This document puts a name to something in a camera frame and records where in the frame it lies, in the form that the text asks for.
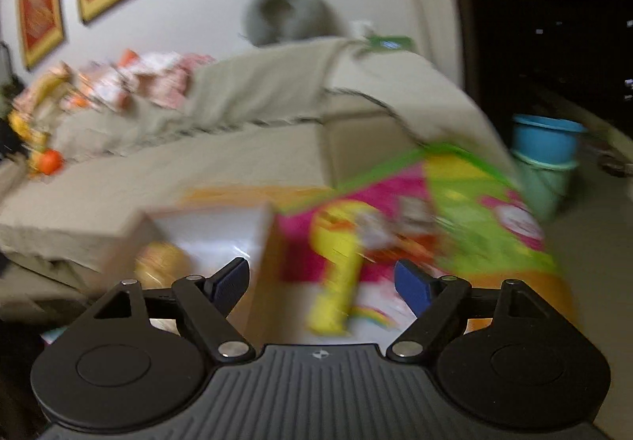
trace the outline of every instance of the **gray neck pillow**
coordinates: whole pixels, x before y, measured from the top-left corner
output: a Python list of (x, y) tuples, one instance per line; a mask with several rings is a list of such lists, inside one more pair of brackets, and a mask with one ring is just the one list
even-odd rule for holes
[(249, 42), (257, 47), (324, 36), (327, 8), (323, 0), (252, 0), (244, 28)]

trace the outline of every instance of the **orange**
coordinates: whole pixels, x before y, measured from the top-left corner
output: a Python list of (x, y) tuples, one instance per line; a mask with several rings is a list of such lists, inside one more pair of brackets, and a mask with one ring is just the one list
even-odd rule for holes
[(64, 159), (61, 154), (53, 149), (47, 150), (40, 157), (39, 162), (37, 164), (37, 169), (42, 172), (42, 174), (46, 174), (50, 176), (55, 174), (60, 168), (64, 166)]

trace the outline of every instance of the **clutter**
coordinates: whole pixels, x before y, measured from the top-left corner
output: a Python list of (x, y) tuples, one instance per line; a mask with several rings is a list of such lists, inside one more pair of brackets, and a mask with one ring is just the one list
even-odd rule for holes
[(66, 110), (75, 110), (81, 108), (88, 108), (90, 106), (90, 101), (86, 96), (84, 96), (80, 92), (75, 92), (69, 96), (68, 99), (68, 107)]
[(151, 242), (136, 259), (136, 279), (143, 288), (169, 288), (191, 270), (187, 253), (170, 242)]
[[(61, 63), (52, 67), (13, 101), (14, 110), (9, 113), (8, 122), (30, 152), (28, 165), (31, 174), (40, 171), (42, 154), (47, 150), (51, 132), (55, 130), (62, 113), (59, 103), (72, 90), (68, 83), (70, 77), (70, 68)], [(63, 160), (58, 156), (59, 153), (46, 157), (45, 168), (50, 174), (61, 167)]]
[(214, 61), (211, 56), (151, 52), (142, 56), (126, 53), (118, 67), (95, 67), (90, 76), (89, 99), (97, 100), (115, 112), (123, 112), (131, 93), (157, 106), (180, 109), (186, 101), (189, 78), (195, 69)]

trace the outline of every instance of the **green bucket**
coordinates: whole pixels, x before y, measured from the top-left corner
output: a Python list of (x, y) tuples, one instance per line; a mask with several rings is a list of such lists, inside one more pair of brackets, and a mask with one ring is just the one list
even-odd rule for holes
[(541, 222), (554, 218), (558, 204), (567, 194), (569, 181), (577, 161), (550, 165), (524, 156), (515, 150), (523, 197), (534, 216)]

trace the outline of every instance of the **logo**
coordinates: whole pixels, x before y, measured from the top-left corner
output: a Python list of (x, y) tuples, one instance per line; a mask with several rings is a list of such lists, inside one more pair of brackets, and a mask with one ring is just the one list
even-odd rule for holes
[(312, 353), (312, 356), (317, 358), (318, 360), (325, 360), (325, 358), (330, 356), (330, 353), (321, 349), (320, 351), (315, 351), (314, 353)]

